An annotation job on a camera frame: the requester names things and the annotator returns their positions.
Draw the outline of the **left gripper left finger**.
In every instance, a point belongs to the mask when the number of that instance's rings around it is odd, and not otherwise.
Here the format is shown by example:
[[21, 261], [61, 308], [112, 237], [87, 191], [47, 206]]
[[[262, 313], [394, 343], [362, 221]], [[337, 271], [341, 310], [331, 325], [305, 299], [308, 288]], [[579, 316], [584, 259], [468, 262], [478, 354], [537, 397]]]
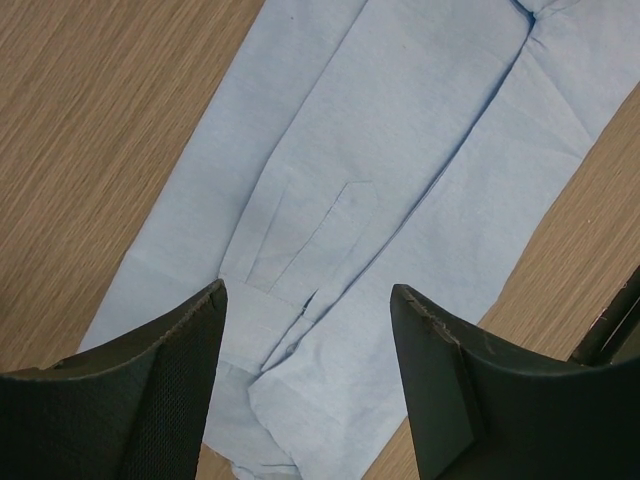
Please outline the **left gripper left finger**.
[[105, 344], [3, 373], [2, 478], [195, 478], [227, 302], [216, 280]]

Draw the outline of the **light blue long sleeve shirt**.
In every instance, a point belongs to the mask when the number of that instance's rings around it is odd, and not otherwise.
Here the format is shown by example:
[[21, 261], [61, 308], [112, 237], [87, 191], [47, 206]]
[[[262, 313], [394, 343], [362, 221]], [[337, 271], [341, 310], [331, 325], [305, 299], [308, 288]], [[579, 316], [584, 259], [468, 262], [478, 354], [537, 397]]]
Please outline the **light blue long sleeve shirt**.
[[406, 415], [392, 287], [479, 321], [638, 80], [635, 1], [267, 1], [81, 346], [220, 278], [205, 443], [359, 479]]

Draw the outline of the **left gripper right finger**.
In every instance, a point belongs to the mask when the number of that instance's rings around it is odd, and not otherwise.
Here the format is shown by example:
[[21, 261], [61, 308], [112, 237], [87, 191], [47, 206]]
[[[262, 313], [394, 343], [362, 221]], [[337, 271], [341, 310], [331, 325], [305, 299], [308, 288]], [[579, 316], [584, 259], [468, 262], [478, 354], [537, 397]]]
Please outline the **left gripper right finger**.
[[407, 285], [390, 308], [421, 478], [638, 477], [637, 327], [579, 364], [506, 341]]

